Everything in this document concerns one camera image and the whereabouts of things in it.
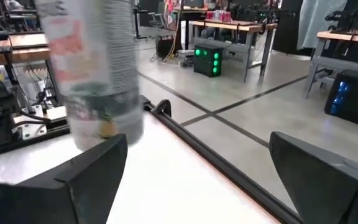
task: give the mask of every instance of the gray floor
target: gray floor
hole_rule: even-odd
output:
[[[358,162],[358,125],[324,113],[328,90],[315,86],[309,99],[301,97],[309,61],[272,54],[264,79],[254,68],[243,83],[237,62],[225,61],[223,74],[208,78],[177,63],[150,62],[154,40],[138,42],[137,49],[142,94],[153,102],[170,100],[173,119],[293,210],[266,147],[272,131]]]

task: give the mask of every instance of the concrete floor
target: concrete floor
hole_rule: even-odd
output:
[[[150,62],[154,53],[154,40],[137,43],[142,94],[170,100],[174,120],[291,209],[267,149],[272,131],[358,162],[358,125],[324,113],[328,90],[316,85],[307,100],[301,96],[309,61],[271,54],[264,79],[253,68],[243,83],[237,62],[224,61],[223,74],[208,78],[177,63]]]

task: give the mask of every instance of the stack of plastic cups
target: stack of plastic cups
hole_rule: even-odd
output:
[[[130,0],[37,0],[37,9],[77,147],[117,133],[136,142],[143,122]]]

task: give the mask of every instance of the white tabletop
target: white tabletop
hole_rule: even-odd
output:
[[[153,116],[144,118],[107,223],[278,223]],[[80,153],[66,135],[1,154],[0,182],[22,182]]]

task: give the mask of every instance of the black box with green lights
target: black box with green lights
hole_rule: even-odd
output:
[[[222,48],[207,44],[195,45],[194,72],[208,77],[220,76],[222,72]]]

